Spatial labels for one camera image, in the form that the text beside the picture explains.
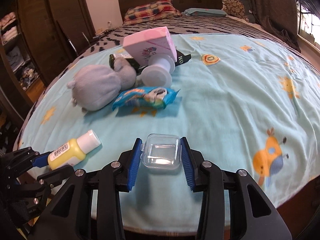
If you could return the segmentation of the clear plastic small box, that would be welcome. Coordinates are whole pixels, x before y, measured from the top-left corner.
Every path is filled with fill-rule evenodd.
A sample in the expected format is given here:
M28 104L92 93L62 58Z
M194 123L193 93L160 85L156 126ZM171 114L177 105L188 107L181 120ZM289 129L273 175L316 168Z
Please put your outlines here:
M142 145L142 163L147 168L175 170L181 162L181 142L176 135L148 135Z

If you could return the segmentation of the yellow bottle white cap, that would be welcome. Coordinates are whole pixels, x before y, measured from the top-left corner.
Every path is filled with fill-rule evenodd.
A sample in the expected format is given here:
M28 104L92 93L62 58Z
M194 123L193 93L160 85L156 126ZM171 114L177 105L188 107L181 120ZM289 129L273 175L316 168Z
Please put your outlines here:
M48 155L48 166L55 170L65 165L75 166L86 158L86 155L101 145L93 130L87 131L78 138L73 138Z

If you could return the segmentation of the blue snack packet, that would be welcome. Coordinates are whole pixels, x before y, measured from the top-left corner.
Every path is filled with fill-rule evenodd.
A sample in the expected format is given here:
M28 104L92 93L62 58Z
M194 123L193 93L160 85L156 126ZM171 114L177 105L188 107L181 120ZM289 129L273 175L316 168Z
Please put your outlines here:
M149 107L164 109L175 101L178 91L166 87L138 87L119 94L112 110L120 107Z

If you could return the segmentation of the light blue cartoon sheet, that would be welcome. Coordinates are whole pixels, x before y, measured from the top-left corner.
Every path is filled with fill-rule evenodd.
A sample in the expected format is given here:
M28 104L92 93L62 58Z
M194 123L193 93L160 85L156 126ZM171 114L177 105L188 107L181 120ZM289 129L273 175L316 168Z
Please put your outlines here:
M16 142L18 148L52 151L88 130L101 146L78 168L103 168L137 138L151 133L186 137L192 149L223 170L243 168L260 181L256 154L279 153L277 168L262 180L274 206L319 176L319 74L300 56L270 40L240 35L173 36L191 60L172 74L175 101L164 109L107 105L84 113L73 106L67 83L91 64L108 64L120 46L68 66L33 107Z

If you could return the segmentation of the white plastic cup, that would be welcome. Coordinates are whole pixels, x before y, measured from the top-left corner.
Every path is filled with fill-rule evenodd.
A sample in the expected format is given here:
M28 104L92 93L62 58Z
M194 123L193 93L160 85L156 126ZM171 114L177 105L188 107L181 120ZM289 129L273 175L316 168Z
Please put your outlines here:
M169 73L159 65L153 65L144 68L140 78L142 83L148 87L170 87L172 84L172 73Z

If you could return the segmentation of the grey plush toy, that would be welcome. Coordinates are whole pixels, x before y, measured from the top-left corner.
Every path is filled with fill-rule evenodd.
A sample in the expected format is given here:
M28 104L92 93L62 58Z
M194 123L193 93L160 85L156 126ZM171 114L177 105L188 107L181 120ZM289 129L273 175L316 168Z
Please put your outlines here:
M98 111L111 103L122 90L136 82L136 71L124 58L115 59L113 67L92 64L81 68L67 83L72 103L84 112Z

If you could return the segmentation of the dark green black box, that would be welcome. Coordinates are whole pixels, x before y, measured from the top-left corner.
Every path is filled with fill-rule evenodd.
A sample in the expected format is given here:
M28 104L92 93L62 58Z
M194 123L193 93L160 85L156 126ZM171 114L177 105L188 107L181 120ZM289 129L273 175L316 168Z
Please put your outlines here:
M153 65L159 65L172 73L175 67L187 63L191 59L191 55L184 55L180 51L176 51L177 61L175 62L169 55L165 54L154 54L150 57L146 66L141 66L130 54L111 54L109 57L109 64L111 68L114 68L114 63L116 59L125 59L129 65L131 65L137 73L140 73L144 68Z

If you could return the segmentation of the pink cardboard box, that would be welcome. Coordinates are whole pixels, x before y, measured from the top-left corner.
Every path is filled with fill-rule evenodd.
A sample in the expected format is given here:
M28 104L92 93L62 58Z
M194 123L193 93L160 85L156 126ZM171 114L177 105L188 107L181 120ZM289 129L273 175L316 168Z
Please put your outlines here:
M123 48L140 66L147 66L155 54L169 55L177 61L177 52L167 27L157 27L124 37Z

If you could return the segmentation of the dark wooden wardrobe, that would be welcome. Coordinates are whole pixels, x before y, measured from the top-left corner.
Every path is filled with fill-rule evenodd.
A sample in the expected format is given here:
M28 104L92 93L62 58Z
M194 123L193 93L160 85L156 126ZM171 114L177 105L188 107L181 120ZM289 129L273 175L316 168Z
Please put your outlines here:
M17 45L45 86L84 52L94 36L85 0L1 0L1 18L14 12L18 34L1 43L1 107L18 125L33 102L23 90L6 53Z

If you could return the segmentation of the teal flat pillow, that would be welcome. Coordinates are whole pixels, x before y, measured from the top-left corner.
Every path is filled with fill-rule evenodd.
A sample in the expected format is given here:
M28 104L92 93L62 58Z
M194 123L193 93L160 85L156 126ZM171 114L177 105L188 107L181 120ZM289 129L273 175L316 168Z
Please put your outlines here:
M189 8L182 14L187 16L203 16L203 17L226 17L227 13L221 9L204 9L204 8Z

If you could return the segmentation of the plaid red blue pillow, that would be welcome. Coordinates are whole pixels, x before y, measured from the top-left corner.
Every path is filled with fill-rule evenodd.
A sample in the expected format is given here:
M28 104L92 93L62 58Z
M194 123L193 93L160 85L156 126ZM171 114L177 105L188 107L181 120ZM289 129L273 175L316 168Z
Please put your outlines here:
M130 8L124 16L123 25L133 25L180 16L182 14L173 6L173 0L159 0Z

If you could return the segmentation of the brown patterned cushion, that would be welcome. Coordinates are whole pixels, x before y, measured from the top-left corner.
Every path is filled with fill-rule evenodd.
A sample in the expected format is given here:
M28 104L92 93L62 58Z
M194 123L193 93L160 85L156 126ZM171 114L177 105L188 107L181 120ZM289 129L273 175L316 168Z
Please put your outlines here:
M223 10L230 16L255 23L249 0L222 0Z

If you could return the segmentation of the dark brown curtain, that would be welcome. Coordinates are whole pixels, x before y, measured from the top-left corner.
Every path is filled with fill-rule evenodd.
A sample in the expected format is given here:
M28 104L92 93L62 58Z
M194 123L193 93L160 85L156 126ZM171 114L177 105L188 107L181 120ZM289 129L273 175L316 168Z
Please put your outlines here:
M298 45L296 0L248 0L255 21L294 50Z

